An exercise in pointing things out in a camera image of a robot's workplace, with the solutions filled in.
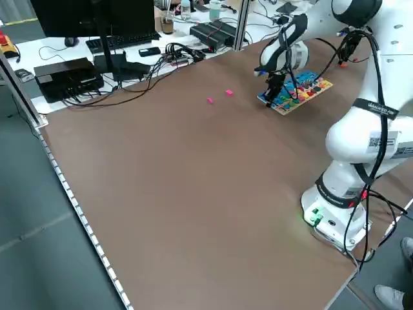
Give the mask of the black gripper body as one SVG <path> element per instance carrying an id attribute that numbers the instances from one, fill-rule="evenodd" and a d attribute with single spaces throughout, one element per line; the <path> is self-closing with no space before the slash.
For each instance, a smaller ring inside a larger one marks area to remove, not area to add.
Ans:
<path id="1" fill-rule="evenodd" d="M 269 90 L 281 90 L 285 82 L 286 74 L 284 72 L 270 73 L 267 78 Z"/>
<path id="2" fill-rule="evenodd" d="M 361 34 L 359 32 L 349 32 L 345 36 L 345 48 L 356 49 L 361 41 Z"/>

